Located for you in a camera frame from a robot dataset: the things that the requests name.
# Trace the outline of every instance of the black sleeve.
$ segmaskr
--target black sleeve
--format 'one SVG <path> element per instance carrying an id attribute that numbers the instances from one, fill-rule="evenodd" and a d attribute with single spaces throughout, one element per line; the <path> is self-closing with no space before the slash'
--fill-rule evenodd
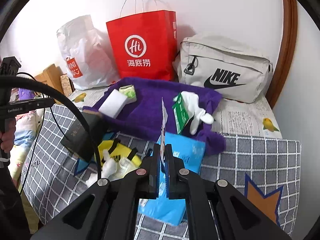
<path id="1" fill-rule="evenodd" d="M 0 239 L 29 240 L 30 237 L 20 194 L 8 168 L 0 168 Z"/>

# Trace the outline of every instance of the red paper bag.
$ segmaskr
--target red paper bag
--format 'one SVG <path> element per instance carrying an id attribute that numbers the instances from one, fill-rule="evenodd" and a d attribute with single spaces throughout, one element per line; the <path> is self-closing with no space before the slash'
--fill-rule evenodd
<path id="1" fill-rule="evenodd" d="M 119 74 L 172 80 L 177 54 L 176 13 L 143 12 L 107 22 Z"/>

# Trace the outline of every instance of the plaid blanket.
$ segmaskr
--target plaid blanket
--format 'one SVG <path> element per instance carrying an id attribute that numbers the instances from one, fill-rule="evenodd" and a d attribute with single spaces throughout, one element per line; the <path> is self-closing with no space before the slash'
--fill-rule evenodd
<path id="1" fill-rule="evenodd" d="M 54 105 L 52 109 L 63 131 L 67 131 L 74 115 L 65 106 Z M 136 147 L 141 158 L 153 148 L 153 142 L 121 133 L 116 136 L 122 144 Z M 30 160 L 30 151 L 22 169 L 24 180 L 28 163 L 32 162 L 24 191 L 43 224 L 84 192 L 87 189 L 84 182 L 96 172 L 96 166 L 90 164 L 84 172 L 73 176 L 77 158 L 60 144 L 62 137 L 50 111 L 46 111 L 34 157 Z M 227 134 L 224 137 L 226 151 L 203 158 L 201 177 L 211 181 L 226 179 L 242 194 L 248 194 L 248 198 L 249 188 L 263 195 L 261 199 L 279 191 L 279 201 L 274 206 L 275 222 L 291 234 L 299 202 L 300 143 Z M 187 220 L 173 227 L 138 214 L 134 239 L 188 239 Z"/>

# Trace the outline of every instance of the yellow bird print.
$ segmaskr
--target yellow bird print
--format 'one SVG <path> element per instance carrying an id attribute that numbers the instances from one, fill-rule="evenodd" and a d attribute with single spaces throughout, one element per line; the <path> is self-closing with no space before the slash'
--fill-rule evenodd
<path id="1" fill-rule="evenodd" d="M 73 99 L 72 101 L 75 103 L 79 103 L 80 101 L 84 102 L 84 98 L 86 95 L 87 95 L 86 93 L 82 93 L 79 96 L 77 96 L 75 99 Z"/>
<path id="2" fill-rule="evenodd" d="M 270 132 L 274 132 L 274 131 L 278 131 L 279 130 L 273 126 L 273 123 L 271 122 L 271 120 L 269 118 L 264 118 L 263 119 L 263 129 L 268 129 Z"/>

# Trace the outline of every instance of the brown wooden trim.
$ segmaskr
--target brown wooden trim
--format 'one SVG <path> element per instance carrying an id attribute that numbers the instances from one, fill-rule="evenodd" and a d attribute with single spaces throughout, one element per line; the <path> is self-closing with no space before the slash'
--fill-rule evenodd
<path id="1" fill-rule="evenodd" d="M 279 58 L 266 98 L 273 108 L 287 79 L 296 47 L 298 29 L 298 8 L 296 0 L 283 0 L 283 36 Z"/>

